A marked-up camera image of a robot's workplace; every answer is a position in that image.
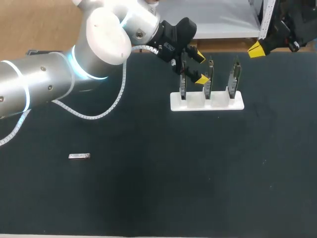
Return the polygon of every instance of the white joint cap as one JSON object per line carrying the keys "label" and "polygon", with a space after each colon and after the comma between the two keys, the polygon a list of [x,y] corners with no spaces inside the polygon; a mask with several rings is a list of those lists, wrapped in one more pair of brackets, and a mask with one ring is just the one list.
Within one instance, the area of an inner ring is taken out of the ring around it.
{"label": "white joint cap", "polygon": [[131,54],[131,41],[118,17],[104,7],[88,17],[86,34],[91,50],[106,63],[123,64]]}
{"label": "white joint cap", "polygon": [[78,6],[79,3],[81,3],[81,1],[82,1],[82,0],[73,0],[73,3],[74,3],[76,6]]}

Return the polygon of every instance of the small metal piece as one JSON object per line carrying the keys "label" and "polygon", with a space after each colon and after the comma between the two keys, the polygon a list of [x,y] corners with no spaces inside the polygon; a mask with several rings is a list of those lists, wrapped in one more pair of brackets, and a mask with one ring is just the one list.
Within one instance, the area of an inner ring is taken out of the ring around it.
{"label": "small metal piece", "polygon": [[228,92],[230,99],[234,99],[236,96],[236,92],[238,89],[238,83],[241,76],[241,65],[238,57],[235,59],[234,66],[232,71],[230,72],[230,77],[228,81]]}
{"label": "small metal piece", "polygon": [[205,83],[204,85],[204,93],[205,93],[205,99],[210,100],[211,99],[211,90],[212,90],[212,80],[213,80],[213,60],[209,60],[209,69],[207,73],[207,78],[209,81]]}
{"label": "small metal piece", "polygon": [[136,37],[138,39],[141,39],[143,37],[143,33],[141,31],[138,31],[137,34],[136,34]]}
{"label": "small metal piece", "polygon": [[[183,68],[186,68],[186,61],[183,61]],[[187,77],[185,71],[180,75],[179,91],[182,100],[186,100]]]}
{"label": "small metal piece", "polygon": [[90,153],[87,154],[70,154],[68,156],[69,159],[71,160],[86,160],[90,159]]}

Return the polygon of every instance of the white shelf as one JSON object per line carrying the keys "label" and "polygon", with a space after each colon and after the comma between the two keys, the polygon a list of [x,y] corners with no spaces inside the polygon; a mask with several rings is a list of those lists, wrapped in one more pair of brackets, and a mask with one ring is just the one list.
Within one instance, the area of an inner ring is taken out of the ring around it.
{"label": "white shelf", "polygon": [[166,0],[157,11],[172,25],[189,17],[197,24],[195,39],[251,38],[260,33],[248,0]]}

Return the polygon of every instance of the silver cylinder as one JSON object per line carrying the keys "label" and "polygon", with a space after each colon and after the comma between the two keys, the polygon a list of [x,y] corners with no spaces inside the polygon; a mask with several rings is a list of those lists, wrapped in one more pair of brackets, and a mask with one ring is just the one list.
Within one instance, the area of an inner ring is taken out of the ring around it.
{"label": "silver cylinder", "polygon": [[74,47],[73,58],[89,75],[98,78],[108,77],[113,71],[119,69],[120,66],[104,62],[90,48],[86,36],[86,19],[89,15],[90,12],[85,13],[85,20],[83,21],[77,43]]}
{"label": "silver cylinder", "polygon": [[61,54],[27,56],[0,62],[0,117],[63,97],[72,86],[72,70]]}
{"label": "silver cylinder", "polygon": [[133,45],[146,45],[159,28],[160,15],[144,0],[131,4],[121,25]]}

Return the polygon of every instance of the robotic arm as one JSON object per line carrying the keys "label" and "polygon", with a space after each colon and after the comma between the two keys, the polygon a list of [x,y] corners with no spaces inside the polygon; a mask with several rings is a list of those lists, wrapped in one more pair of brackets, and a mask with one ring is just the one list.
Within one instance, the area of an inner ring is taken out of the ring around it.
{"label": "robotic arm", "polygon": [[0,62],[0,117],[93,90],[128,59],[131,44],[155,47],[162,60],[172,61],[174,72],[186,72],[194,82],[208,81],[197,71],[180,66],[185,53],[198,62],[205,59],[189,46],[197,27],[188,18],[174,27],[166,21],[160,23],[154,5],[144,0],[73,2],[84,13],[75,46],[65,52]]}

